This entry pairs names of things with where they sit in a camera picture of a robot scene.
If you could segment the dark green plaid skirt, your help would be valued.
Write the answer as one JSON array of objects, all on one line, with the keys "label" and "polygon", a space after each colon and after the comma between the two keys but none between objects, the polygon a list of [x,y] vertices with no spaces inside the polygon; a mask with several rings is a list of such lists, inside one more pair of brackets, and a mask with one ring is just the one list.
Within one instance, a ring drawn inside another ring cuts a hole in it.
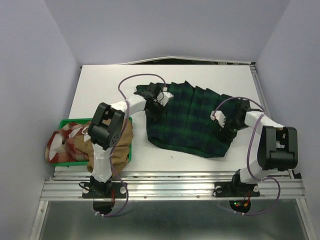
[{"label": "dark green plaid skirt", "polygon": [[211,120],[218,108],[233,119],[237,100],[226,94],[192,86],[189,82],[167,84],[173,98],[157,121],[146,118],[146,133],[150,143],[165,150],[178,151],[203,158],[222,158],[232,141],[219,137],[219,124]]}]

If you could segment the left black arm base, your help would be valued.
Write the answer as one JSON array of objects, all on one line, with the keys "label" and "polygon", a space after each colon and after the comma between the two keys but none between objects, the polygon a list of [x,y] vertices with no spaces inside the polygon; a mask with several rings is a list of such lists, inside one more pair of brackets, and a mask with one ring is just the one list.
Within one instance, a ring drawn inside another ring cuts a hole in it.
[{"label": "left black arm base", "polygon": [[126,189],[120,182],[107,182],[101,189],[95,189],[90,182],[81,181],[83,199],[125,199]]}]

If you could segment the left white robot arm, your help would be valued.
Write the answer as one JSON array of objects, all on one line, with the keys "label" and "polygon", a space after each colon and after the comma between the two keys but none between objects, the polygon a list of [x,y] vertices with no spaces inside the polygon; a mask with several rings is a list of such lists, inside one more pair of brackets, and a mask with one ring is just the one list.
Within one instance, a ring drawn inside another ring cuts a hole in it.
[{"label": "left white robot arm", "polygon": [[145,112],[151,119],[158,120],[173,97],[167,87],[160,88],[150,83],[145,90],[136,90],[123,101],[98,105],[87,131],[93,147],[89,191],[100,197],[111,193],[113,173],[110,157],[128,124],[128,118],[135,113]]}]

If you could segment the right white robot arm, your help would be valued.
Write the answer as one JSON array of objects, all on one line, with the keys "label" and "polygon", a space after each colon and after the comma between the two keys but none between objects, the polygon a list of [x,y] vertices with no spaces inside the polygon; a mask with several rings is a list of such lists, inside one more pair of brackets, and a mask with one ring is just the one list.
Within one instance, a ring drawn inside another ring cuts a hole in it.
[{"label": "right white robot arm", "polygon": [[230,119],[221,107],[231,98],[220,103],[210,114],[210,119],[219,124],[219,133],[224,140],[231,140],[236,133],[251,128],[246,166],[238,169],[231,181],[216,182],[213,195],[216,197],[240,197],[252,193],[258,196],[258,183],[270,179],[276,172],[294,169],[298,164],[298,132],[294,127],[284,126],[270,119],[262,106],[251,107],[252,99],[235,97],[237,101],[234,118]]}]

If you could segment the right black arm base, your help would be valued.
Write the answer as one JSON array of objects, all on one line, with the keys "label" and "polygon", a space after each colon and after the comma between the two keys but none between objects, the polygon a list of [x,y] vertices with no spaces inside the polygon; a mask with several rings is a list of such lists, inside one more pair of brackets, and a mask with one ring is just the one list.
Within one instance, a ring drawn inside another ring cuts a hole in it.
[{"label": "right black arm base", "polygon": [[231,181],[220,181],[214,183],[212,195],[217,198],[244,198],[259,197],[260,191],[257,184],[233,184]]}]

